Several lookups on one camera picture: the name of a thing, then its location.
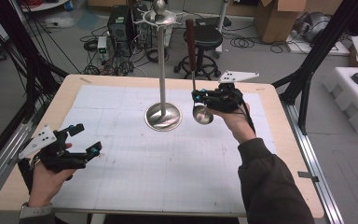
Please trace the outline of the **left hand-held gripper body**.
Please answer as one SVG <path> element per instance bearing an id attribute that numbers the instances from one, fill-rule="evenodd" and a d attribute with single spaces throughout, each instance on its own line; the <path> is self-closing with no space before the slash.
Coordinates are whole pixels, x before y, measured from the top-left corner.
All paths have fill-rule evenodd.
<path id="1" fill-rule="evenodd" d="M 67 150 L 66 139 L 69 135 L 65 129 L 52 131 L 45 125 L 19 153 L 25 159 L 35 152 L 34 158 L 43 162 L 45 167 L 55 173 L 66 169 L 83 169 L 86 167 L 87 152 L 78 153 Z"/>

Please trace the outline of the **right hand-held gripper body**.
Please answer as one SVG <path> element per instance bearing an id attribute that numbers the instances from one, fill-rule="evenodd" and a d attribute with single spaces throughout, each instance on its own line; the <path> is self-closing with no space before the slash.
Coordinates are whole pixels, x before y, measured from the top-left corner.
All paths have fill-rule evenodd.
<path id="1" fill-rule="evenodd" d="M 218 87 L 213 91 L 205 91 L 203 103 L 209 108 L 230 113 L 244 104 L 242 92 L 235 87 L 235 82 L 259 77 L 257 72 L 226 71 L 218 79 Z"/>

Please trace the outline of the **steel utensil stand rack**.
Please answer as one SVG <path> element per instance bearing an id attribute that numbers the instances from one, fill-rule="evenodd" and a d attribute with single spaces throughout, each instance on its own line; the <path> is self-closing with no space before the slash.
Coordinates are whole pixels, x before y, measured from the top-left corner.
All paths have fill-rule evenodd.
<path id="1" fill-rule="evenodd" d="M 145 123 L 154 131 L 169 132 L 180 125 L 183 117 L 181 110 L 166 100 L 164 30 L 167 26 L 176 23 L 176 14 L 166 9 L 165 0 L 153 0 L 152 9 L 144 11 L 143 18 L 139 22 L 147 23 L 155 27 L 158 33 L 158 84 L 160 102 L 147 108 L 145 111 Z"/>

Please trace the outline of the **steel ladle with brown handle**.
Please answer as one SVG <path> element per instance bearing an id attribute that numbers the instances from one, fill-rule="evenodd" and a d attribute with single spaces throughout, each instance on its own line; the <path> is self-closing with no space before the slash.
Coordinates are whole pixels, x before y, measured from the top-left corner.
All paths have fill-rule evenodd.
<path id="1" fill-rule="evenodd" d="M 207 125 L 213 121 L 213 114 L 207 110 L 206 105 L 204 103 L 201 103 L 196 99 L 195 72 L 197 69 L 197 65 L 196 65 L 196 53 L 195 53 L 195 32 L 194 32 L 194 22 L 191 19 L 186 20 L 186 42 L 187 42 L 187 52 L 188 52 L 190 73 L 192 78 L 193 119 L 199 124 Z"/>

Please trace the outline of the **person's right hand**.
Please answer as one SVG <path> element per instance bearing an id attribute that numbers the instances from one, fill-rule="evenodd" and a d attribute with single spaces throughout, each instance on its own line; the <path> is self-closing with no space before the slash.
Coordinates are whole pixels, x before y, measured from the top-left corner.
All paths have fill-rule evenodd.
<path id="1" fill-rule="evenodd" d="M 211 108 L 208 111 L 216 116 L 221 117 L 227 127 L 231 130 L 233 137 L 240 143 L 256 138 L 255 131 L 251 128 L 246 111 L 250 109 L 248 104 L 242 105 L 233 113 L 224 113 Z"/>

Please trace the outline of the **person's left hand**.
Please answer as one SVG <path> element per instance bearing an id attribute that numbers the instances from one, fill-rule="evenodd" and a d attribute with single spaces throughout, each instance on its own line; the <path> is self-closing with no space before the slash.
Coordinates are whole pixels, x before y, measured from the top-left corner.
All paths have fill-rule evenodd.
<path id="1" fill-rule="evenodd" d="M 42 161 L 39 161 L 34 167 L 33 185 L 28 206 L 43 207 L 50 205 L 52 198 L 60 191 L 63 183 L 75 171 L 76 169 L 66 169 L 54 173 L 48 170 Z"/>

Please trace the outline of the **black round stool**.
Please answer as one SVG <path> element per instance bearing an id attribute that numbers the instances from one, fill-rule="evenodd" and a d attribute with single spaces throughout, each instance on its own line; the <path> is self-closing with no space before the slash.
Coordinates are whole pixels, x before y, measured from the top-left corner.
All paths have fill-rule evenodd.
<path id="1" fill-rule="evenodd" d="M 212 26 L 196 25 L 194 27 L 196 54 L 196 76 L 211 80 L 211 75 L 219 77 L 221 72 L 215 60 L 205 52 L 219 47 L 223 42 L 221 33 Z"/>

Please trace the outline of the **white grid mat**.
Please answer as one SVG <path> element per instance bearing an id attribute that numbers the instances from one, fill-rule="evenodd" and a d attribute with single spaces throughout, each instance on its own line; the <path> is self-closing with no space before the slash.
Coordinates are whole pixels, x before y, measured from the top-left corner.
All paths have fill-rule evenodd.
<path id="1" fill-rule="evenodd" d="M 81 87 L 63 122 L 85 127 L 70 138 L 71 149 L 82 152 L 96 142 L 103 148 L 63 185 L 54 206 L 243 216 L 237 141 L 220 118 L 209 125 L 193 120 L 190 91 L 169 90 L 167 98 L 183 119 L 176 129 L 157 132 L 145 124 L 145 111 L 158 90 Z"/>

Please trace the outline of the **white pole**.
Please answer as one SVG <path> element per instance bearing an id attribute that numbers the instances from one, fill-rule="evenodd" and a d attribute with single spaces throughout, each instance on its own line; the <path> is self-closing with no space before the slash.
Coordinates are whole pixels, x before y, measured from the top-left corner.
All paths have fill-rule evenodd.
<path id="1" fill-rule="evenodd" d="M 220 32 L 220 34 L 222 34 L 222 30 L 223 30 L 223 26 L 224 26 L 224 20 L 225 20 L 225 16 L 226 16 L 226 12 L 227 12 L 227 5 L 228 5 L 228 0 L 223 0 L 223 4 L 221 6 L 221 11 L 220 11 L 220 16 L 219 16 L 219 23 L 218 23 L 218 27 L 217 27 L 217 30 Z M 218 47 L 216 47 L 214 50 L 214 55 L 215 55 L 216 59 L 219 59 L 222 54 L 222 43 Z"/>

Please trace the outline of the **flat black box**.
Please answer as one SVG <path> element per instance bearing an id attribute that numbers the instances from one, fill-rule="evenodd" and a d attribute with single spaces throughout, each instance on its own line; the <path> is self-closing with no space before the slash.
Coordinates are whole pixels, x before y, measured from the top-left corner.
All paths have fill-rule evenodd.
<path id="1" fill-rule="evenodd" d="M 220 18 L 219 17 L 209 17 L 209 18 L 200 18 L 196 19 L 197 25 L 209 25 L 218 28 L 220 24 Z M 231 20 L 227 17 L 223 20 L 223 27 L 228 27 L 232 24 Z"/>

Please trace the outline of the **small white device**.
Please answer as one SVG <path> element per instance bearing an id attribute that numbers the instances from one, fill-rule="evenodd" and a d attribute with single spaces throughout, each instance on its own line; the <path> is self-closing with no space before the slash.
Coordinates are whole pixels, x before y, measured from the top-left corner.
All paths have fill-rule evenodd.
<path id="1" fill-rule="evenodd" d="M 106 53 L 107 52 L 107 37 L 106 36 L 99 36 L 98 37 L 97 50 L 100 53 Z"/>

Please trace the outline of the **black computer tower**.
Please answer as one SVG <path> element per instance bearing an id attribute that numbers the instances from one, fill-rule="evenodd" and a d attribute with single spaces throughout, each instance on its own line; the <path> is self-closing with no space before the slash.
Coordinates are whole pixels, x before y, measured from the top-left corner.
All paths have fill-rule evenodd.
<path id="1" fill-rule="evenodd" d="M 113 6 L 107 28 L 114 43 L 129 46 L 134 36 L 131 8 L 127 5 Z"/>

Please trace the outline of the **white foam block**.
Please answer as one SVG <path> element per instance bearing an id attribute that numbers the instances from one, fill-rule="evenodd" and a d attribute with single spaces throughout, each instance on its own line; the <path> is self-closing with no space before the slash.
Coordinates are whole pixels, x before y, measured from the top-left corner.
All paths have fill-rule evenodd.
<path id="1" fill-rule="evenodd" d="M 336 67 L 324 80 L 324 87 L 333 96 L 339 109 L 347 115 L 358 132 L 358 84 L 351 78 L 358 67 Z"/>

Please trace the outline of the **aluminium rail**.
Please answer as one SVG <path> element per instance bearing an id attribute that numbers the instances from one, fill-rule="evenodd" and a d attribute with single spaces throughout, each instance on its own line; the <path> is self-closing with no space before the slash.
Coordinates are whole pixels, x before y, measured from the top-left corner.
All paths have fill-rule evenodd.
<path id="1" fill-rule="evenodd" d="M 337 207 L 334 196 L 328 186 L 327 180 L 324 176 L 324 171 L 318 161 L 311 141 L 306 133 L 302 133 L 299 125 L 297 124 L 298 112 L 296 107 L 294 105 L 282 103 L 282 108 L 288 118 L 299 146 L 299 150 L 308 168 L 308 174 L 318 194 L 319 202 L 322 204 L 324 218 L 328 224 L 345 224 Z"/>
<path id="2" fill-rule="evenodd" d="M 30 117 L 23 105 L 11 122 L 0 134 L 0 178 L 6 169 L 16 161 L 21 146 L 31 137 L 34 125 L 40 119 L 45 106 L 36 104 Z"/>

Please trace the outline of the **black frame strut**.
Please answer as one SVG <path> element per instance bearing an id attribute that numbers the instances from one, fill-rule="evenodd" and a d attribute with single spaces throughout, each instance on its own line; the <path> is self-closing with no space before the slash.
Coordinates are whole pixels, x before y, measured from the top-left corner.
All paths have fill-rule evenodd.
<path id="1" fill-rule="evenodd" d="M 17 60 L 12 48 L 0 35 L 0 44 L 9 54 L 18 73 L 26 78 L 26 102 L 21 110 L 26 121 L 35 114 L 35 103 L 42 95 L 54 95 L 60 84 L 53 74 L 67 77 L 68 73 L 50 63 L 38 51 L 21 19 L 9 0 L 0 0 L 0 24 L 23 61 Z"/>
<path id="2" fill-rule="evenodd" d="M 294 105 L 297 96 L 301 95 L 297 126 L 305 135 L 307 135 L 306 121 L 310 83 L 313 75 L 357 15 L 358 0 L 342 0 L 331 21 L 322 31 L 320 38 L 316 41 L 303 63 L 294 73 L 272 83 L 275 89 L 287 84 L 285 91 L 279 94 L 280 100 L 286 105 Z"/>

